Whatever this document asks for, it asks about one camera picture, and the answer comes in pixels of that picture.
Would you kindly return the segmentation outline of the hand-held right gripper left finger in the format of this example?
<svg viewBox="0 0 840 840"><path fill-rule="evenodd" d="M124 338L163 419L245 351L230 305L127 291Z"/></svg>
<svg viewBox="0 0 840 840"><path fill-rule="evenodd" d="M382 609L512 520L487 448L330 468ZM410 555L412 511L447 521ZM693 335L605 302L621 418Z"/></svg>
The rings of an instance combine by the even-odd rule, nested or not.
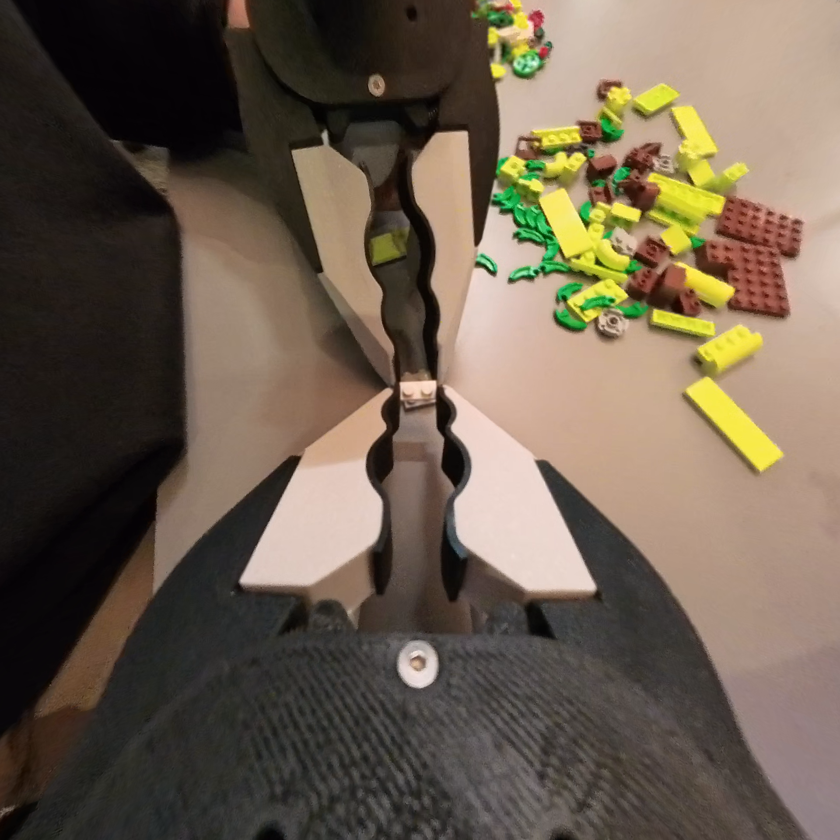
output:
<svg viewBox="0 0 840 840"><path fill-rule="evenodd" d="M385 388L310 444L239 584L304 601L366 601L392 572L390 503L382 482L393 468L400 418Z"/></svg>

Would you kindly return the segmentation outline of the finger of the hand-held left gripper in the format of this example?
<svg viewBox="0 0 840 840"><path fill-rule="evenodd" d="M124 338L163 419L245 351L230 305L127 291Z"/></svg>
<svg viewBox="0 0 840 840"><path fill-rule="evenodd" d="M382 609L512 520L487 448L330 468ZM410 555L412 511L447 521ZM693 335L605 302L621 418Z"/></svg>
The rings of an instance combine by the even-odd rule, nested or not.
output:
<svg viewBox="0 0 840 840"><path fill-rule="evenodd" d="M428 235L423 279L433 308L425 328L435 352L428 362L436 380L447 380L475 260L468 133L434 134L412 164L411 187Z"/></svg>
<svg viewBox="0 0 840 840"><path fill-rule="evenodd" d="M372 193L363 169L328 145L293 151L318 250L318 278L376 373L396 383L395 350L382 315L384 292L367 251Z"/></svg>

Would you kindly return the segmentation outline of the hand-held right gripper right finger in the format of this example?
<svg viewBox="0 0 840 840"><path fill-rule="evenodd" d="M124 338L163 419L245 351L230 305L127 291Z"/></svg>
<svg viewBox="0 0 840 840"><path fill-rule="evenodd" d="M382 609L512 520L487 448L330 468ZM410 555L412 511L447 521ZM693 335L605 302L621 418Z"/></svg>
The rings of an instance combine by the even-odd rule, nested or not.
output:
<svg viewBox="0 0 840 840"><path fill-rule="evenodd" d="M441 571L450 601L590 599L596 584L532 452L452 387L441 389L453 485Z"/></svg>

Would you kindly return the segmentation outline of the pile of toy bricks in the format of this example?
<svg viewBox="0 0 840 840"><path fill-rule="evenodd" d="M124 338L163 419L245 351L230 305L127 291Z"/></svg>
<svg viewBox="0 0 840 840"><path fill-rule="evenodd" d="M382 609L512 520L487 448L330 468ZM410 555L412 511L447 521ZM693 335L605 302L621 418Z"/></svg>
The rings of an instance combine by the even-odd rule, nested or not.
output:
<svg viewBox="0 0 840 840"><path fill-rule="evenodd" d="M600 80L592 120L532 129L497 163L490 203L510 216L513 238L542 250L507 281L559 276L553 321L617 341L632 321L703 340L698 381L685 399L756 473L780 447L718 383L763 347L756 329L719 329L729 310L785 319L791 303L784 261L802 248L798 217L736 194L749 172L715 172L718 146L698 111L659 83L634 96Z"/></svg>

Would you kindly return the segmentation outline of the person's left forearm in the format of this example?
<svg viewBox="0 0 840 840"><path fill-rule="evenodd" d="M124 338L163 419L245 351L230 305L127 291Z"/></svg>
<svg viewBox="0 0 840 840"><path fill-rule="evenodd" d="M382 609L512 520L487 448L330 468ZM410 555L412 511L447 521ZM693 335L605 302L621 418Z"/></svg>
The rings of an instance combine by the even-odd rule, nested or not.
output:
<svg viewBox="0 0 840 840"><path fill-rule="evenodd" d="M242 133L225 34L244 1L15 2L113 140L202 154Z"/></svg>

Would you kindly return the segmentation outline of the small heap of mixed pieces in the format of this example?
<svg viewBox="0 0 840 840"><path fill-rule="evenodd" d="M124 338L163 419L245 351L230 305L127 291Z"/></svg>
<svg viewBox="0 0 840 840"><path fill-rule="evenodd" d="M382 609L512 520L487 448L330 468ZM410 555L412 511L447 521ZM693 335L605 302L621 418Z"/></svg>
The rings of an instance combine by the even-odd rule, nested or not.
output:
<svg viewBox="0 0 840 840"><path fill-rule="evenodd" d="M553 43L545 34L541 7L523 1L474 1L471 15L486 28L493 81L506 76L531 79L548 62Z"/></svg>

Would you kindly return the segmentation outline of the person's black clothed torso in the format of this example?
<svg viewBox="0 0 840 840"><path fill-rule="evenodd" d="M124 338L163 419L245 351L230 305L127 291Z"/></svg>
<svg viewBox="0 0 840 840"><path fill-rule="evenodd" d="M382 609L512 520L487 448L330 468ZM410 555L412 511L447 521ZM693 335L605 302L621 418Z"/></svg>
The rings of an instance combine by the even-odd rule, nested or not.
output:
<svg viewBox="0 0 840 840"><path fill-rule="evenodd" d="M185 439L173 211L2 2L1 726L56 676Z"/></svg>

